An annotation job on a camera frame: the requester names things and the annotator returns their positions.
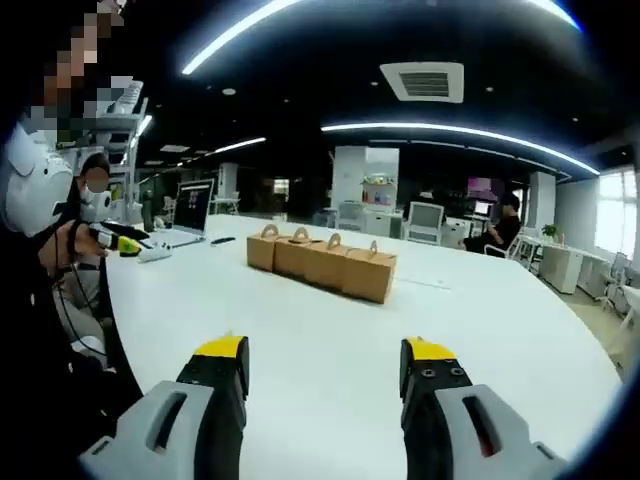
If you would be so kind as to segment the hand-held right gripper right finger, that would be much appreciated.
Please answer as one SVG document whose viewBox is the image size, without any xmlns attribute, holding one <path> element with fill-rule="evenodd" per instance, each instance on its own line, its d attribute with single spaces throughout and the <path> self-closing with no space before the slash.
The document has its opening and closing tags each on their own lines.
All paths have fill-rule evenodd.
<svg viewBox="0 0 640 480">
<path fill-rule="evenodd" d="M 444 346 L 402 340 L 399 393 L 409 479 L 554 479 L 566 465 Z"/>
</svg>

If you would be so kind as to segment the person's left hand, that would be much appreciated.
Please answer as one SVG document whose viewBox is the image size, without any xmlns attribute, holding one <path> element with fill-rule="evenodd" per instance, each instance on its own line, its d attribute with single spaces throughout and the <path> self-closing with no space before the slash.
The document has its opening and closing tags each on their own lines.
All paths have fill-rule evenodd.
<svg viewBox="0 0 640 480">
<path fill-rule="evenodd" d="M 58 262 L 70 265 L 78 256 L 106 257 L 107 251 L 91 236 L 90 228 L 82 222 L 69 221 L 57 231 Z"/>
</svg>

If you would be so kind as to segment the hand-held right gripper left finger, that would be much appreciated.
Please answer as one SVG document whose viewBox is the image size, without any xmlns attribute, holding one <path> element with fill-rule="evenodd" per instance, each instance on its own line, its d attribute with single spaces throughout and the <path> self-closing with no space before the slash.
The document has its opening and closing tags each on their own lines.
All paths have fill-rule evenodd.
<svg viewBox="0 0 640 480">
<path fill-rule="evenodd" d="M 249 339 L 200 346 L 78 458 L 88 479 L 237 479 L 249 392 Z"/>
</svg>

